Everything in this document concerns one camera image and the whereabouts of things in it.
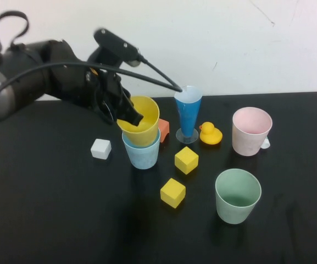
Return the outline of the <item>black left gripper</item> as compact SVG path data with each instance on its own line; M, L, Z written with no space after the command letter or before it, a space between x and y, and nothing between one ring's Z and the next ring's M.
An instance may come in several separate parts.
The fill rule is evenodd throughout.
M86 80L90 92L91 109L108 124L123 120L138 126L143 115L134 108L130 94L124 92L121 78L114 72L89 68Z

